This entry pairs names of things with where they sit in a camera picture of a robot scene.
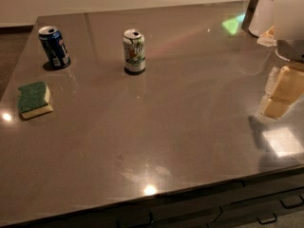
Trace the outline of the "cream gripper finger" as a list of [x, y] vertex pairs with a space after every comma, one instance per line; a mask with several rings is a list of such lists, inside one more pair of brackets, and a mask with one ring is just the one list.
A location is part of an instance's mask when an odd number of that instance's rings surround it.
[[261, 101], [260, 114], [271, 119], [279, 119], [303, 94], [303, 63], [286, 65], [281, 69], [274, 67]]

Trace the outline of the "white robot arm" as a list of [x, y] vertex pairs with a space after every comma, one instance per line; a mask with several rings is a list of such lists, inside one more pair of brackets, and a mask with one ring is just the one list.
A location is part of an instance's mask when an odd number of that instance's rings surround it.
[[304, 93], [303, 33], [303, 0], [275, 0], [274, 23], [257, 42], [276, 46], [276, 55], [289, 64], [271, 70], [260, 106], [263, 116], [281, 118]]

